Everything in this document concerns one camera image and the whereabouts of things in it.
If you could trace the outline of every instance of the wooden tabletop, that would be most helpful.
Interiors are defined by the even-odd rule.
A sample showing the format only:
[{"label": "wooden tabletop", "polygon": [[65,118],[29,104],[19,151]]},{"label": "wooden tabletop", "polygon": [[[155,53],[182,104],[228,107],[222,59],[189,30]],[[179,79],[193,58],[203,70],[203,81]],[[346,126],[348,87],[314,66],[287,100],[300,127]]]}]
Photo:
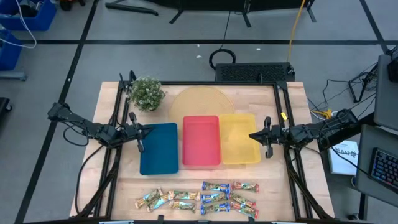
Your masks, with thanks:
[{"label": "wooden tabletop", "polygon": [[[103,82],[94,115],[94,122],[107,123],[112,115],[114,99],[116,98],[117,82]],[[162,104],[153,112],[140,112],[131,104],[130,111],[135,112],[137,120],[141,124],[168,123],[168,110],[174,98],[190,86],[170,85],[163,86],[166,92]],[[213,86],[221,90],[233,102],[235,113],[251,113],[256,117],[257,129],[261,130],[266,116],[270,116],[273,123],[278,122],[275,107],[274,92],[271,86]],[[303,83],[288,83],[290,103],[294,115],[295,124],[311,123],[307,98]],[[283,93],[280,91],[282,109],[285,110]],[[247,220],[248,218],[238,212],[200,214],[200,202],[197,202],[196,213],[186,210],[171,210],[168,205],[163,205],[152,213],[144,208],[138,210],[134,206],[137,199],[142,198],[153,189],[161,187],[164,192],[169,190],[199,191],[204,180],[219,184],[227,184],[235,181],[253,182],[259,184],[260,192],[252,193],[239,191],[239,194],[247,199],[255,200],[260,221],[290,221],[294,220],[292,199],[290,198],[288,175],[283,157],[282,146],[273,145],[274,156],[265,158],[265,147],[261,146],[261,162],[258,164],[220,166],[212,170],[191,170],[182,164],[181,145],[179,141],[179,166],[180,170],[173,175],[144,176],[139,173],[140,154],[136,142],[123,145],[121,164],[119,167],[118,182],[114,198],[112,219],[117,220],[156,220],[158,215],[164,215],[165,220]],[[87,158],[100,145],[91,140],[86,147]],[[317,144],[308,145],[318,150]],[[80,210],[87,204],[98,188],[101,169],[103,166],[105,150],[100,151],[86,164],[80,180],[80,192],[78,204]],[[330,194],[323,172],[320,156],[309,150],[301,152],[305,176],[309,191],[325,211],[334,216]],[[298,200],[300,213],[305,217],[302,196],[299,189]],[[105,214],[108,192],[104,193],[101,214]],[[72,206],[71,215],[75,215]]]}]

